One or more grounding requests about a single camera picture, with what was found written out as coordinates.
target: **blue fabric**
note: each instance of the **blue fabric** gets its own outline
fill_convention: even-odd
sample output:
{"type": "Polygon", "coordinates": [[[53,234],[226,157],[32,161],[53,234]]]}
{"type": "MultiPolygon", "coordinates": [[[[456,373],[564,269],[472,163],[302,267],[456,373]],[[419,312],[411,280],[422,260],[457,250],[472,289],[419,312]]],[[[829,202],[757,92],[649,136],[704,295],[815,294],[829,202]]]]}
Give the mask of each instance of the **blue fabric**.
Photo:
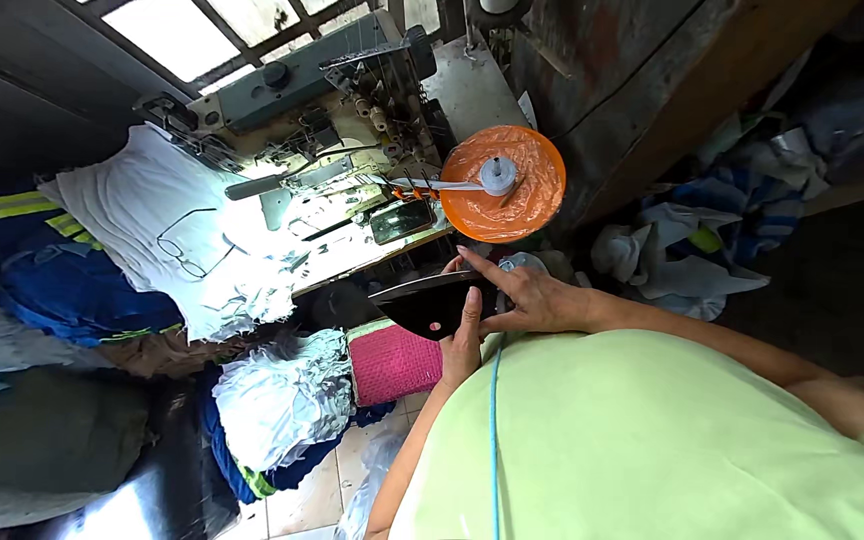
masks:
{"type": "Polygon", "coordinates": [[[246,505],[254,503],[257,498],[252,488],[242,477],[242,472],[235,465],[233,455],[226,445],[226,430],[219,420],[219,407],[212,397],[212,387],[219,382],[222,368],[212,362],[205,364],[205,369],[196,374],[196,393],[198,394],[198,421],[202,431],[212,446],[212,456],[215,457],[219,471],[228,487],[232,488],[235,498],[246,505]]]}
{"type": "Polygon", "coordinates": [[[0,267],[15,254],[71,242],[71,239],[62,236],[45,223],[46,219],[65,213],[62,209],[46,210],[0,219],[0,267]]]}
{"type": "Polygon", "coordinates": [[[322,463],[322,460],[329,455],[329,452],[332,452],[335,450],[335,447],[339,446],[339,443],[342,442],[342,436],[346,434],[353,424],[359,428],[365,428],[382,420],[383,416],[389,414],[395,408],[395,401],[358,407],[358,410],[348,419],[345,429],[339,433],[338,437],[306,448],[302,453],[302,459],[295,461],[288,467],[279,467],[264,472],[265,481],[275,489],[298,489],[299,482],[307,474],[311,473],[316,465],[322,463]]]}
{"type": "MultiPolygon", "coordinates": [[[[804,211],[801,192],[781,179],[744,169],[713,169],[672,189],[669,200],[743,216],[742,221],[718,229],[726,246],[718,258],[726,260],[716,260],[716,253],[709,256],[698,251],[689,240],[669,247],[683,257],[698,255],[725,267],[749,264],[760,252],[782,245],[798,227],[804,211]]],[[[647,206],[652,204],[651,199],[646,200],[647,206]]]]}
{"type": "Polygon", "coordinates": [[[80,250],[47,246],[3,261],[0,306],[32,328],[83,347],[182,321],[167,295],[132,289],[104,251],[80,250]]]}
{"type": "MultiPolygon", "coordinates": [[[[11,193],[35,189],[30,179],[11,193]]],[[[9,192],[0,192],[0,196],[9,192]]],[[[62,236],[46,210],[0,219],[0,306],[26,325],[83,347],[181,323],[174,301],[138,292],[104,251],[62,236]]]]}
{"type": "MultiPolygon", "coordinates": [[[[205,368],[196,375],[196,385],[198,387],[198,405],[199,418],[202,428],[209,435],[212,444],[212,456],[215,457],[219,465],[219,470],[228,481],[228,485],[232,488],[235,496],[244,504],[253,503],[256,500],[256,494],[246,483],[242,477],[242,472],[235,465],[233,455],[229,452],[229,447],[226,444],[226,431],[222,428],[222,423],[219,420],[219,407],[215,404],[215,398],[212,397],[212,387],[219,382],[219,377],[222,375],[222,368],[209,362],[205,368]]],[[[343,435],[355,424],[360,428],[365,428],[382,420],[385,415],[389,414],[396,408],[395,401],[379,403],[372,406],[360,406],[356,409],[348,419],[345,428],[339,433],[339,436],[330,440],[312,445],[305,449],[302,453],[302,459],[295,461],[288,467],[279,467],[262,473],[265,481],[275,489],[298,489],[299,482],[302,481],[312,472],[322,460],[332,452],[335,447],[342,442],[343,435]]]]}

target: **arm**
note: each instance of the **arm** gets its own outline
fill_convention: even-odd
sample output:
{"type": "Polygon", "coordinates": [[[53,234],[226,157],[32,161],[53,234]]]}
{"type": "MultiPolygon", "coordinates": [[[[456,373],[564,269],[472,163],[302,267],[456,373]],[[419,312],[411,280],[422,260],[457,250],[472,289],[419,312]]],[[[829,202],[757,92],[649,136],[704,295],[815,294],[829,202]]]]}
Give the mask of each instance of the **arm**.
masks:
{"type": "MultiPolygon", "coordinates": [[[[455,272],[462,264],[462,256],[457,256],[445,266],[442,274],[455,272]]],[[[453,337],[439,342],[441,347],[441,379],[429,394],[422,411],[409,430],[405,443],[391,462],[389,472],[375,496],[371,512],[368,514],[366,540],[388,538],[392,521],[405,497],[405,490],[412,482],[419,457],[426,446],[426,437],[439,411],[455,389],[465,382],[482,365],[479,352],[479,317],[482,314],[482,293],[475,287],[468,289],[465,307],[462,309],[462,325],[453,337]]]]}
{"type": "Polygon", "coordinates": [[[460,247],[476,270],[505,291],[515,310],[482,321],[480,332],[585,332],[636,329],[661,332],[714,349],[805,402],[842,435],[864,435],[864,390],[829,370],[787,350],[748,335],[625,300],[595,290],[573,287],[528,268],[504,272],[495,264],[460,247]]]}

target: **thread spool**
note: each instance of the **thread spool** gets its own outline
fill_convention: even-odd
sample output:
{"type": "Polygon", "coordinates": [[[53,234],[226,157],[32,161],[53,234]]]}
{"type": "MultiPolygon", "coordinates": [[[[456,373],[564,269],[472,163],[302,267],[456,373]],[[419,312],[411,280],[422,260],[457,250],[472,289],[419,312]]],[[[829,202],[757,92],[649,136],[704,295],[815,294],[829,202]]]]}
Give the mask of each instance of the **thread spool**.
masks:
{"type": "Polygon", "coordinates": [[[508,157],[493,157],[486,159],[479,169],[479,182],[486,193],[492,197],[501,197],[512,189],[516,182],[516,174],[519,169],[508,157]]]}
{"type": "Polygon", "coordinates": [[[385,120],[385,111],[380,106],[373,106],[368,112],[368,119],[372,121],[372,126],[380,132],[384,132],[389,127],[389,123],[385,120]]]}
{"type": "Polygon", "coordinates": [[[355,94],[352,96],[355,98],[355,112],[359,117],[368,118],[369,117],[369,100],[362,97],[361,94],[355,94]]]}

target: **yellow reflective tape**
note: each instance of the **yellow reflective tape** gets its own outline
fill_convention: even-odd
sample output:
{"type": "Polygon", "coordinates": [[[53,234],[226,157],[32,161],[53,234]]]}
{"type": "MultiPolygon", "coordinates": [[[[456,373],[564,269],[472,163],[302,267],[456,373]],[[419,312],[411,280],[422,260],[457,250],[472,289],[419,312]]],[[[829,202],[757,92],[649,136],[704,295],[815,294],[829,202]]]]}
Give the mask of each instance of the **yellow reflective tape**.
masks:
{"type": "Polygon", "coordinates": [[[93,236],[88,230],[86,230],[85,232],[83,232],[81,234],[76,234],[75,236],[72,236],[72,240],[75,240],[77,242],[81,242],[83,244],[88,244],[92,240],[95,240],[95,236],[93,236]]]}
{"type": "Polygon", "coordinates": [[[175,323],[174,325],[171,325],[169,327],[163,327],[161,330],[158,331],[158,333],[159,334],[165,334],[167,332],[171,332],[174,330],[181,330],[182,327],[183,327],[183,323],[175,323]]]}
{"type": "Polygon", "coordinates": [[[49,219],[46,219],[45,223],[48,223],[50,227],[57,231],[70,223],[79,222],[76,221],[74,217],[72,217],[72,214],[66,212],[64,214],[56,215],[55,217],[50,217],[49,219]]]}
{"type": "Polygon", "coordinates": [[[76,233],[81,233],[86,229],[81,223],[72,217],[72,214],[68,212],[62,215],[56,215],[55,217],[50,217],[45,220],[45,223],[48,223],[49,227],[58,231],[58,233],[63,237],[66,237],[66,239],[76,233]]]}
{"type": "Polygon", "coordinates": [[[147,336],[147,335],[150,335],[151,333],[152,333],[152,329],[147,327],[145,329],[137,329],[137,330],[132,330],[132,331],[123,331],[123,332],[115,333],[115,334],[111,335],[110,337],[103,337],[99,341],[122,341],[124,339],[132,339],[132,338],[139,338],[141,336],[147,336]]]}
{"type": "Polygon", "coordinates": [[[27,215],[54,211],[58,204],[45,198],[39,191],[26,191],[0,197],[0,219],[17,215],[27,215]]]}
{"type": "Polygon", "coordinates": [[[59,205],[51,201],[32,202],[28,204],[9,206],[5,208],[2,208],[0,206],[0,219],[4,217],[14,217],[17,215],[27,215],[46,211],[54,211],[58,208],[59,205]]]}
{"type": "Polygon", "coordinates": [[[12,195],[3,195],[0,197],[0,205],[10,205],[12,203],[23,203],[28,201],[36,201],[45,199],[39,191],[25,191],[23,193],[15,193],[12,195]]]}

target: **pink basket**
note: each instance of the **pink basket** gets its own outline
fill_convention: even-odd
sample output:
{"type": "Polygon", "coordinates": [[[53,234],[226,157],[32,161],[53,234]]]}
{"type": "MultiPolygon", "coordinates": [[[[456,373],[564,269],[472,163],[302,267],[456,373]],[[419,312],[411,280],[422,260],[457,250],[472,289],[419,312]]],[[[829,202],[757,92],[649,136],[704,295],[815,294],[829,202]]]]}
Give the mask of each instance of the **pink basket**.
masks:
{"type": "Polygon", "coordinates": [[[442,378],[439,344],[399,325],[350,338],[348,355],[352,360],[355,404],[359,407],[427,392],[442,378]]]}

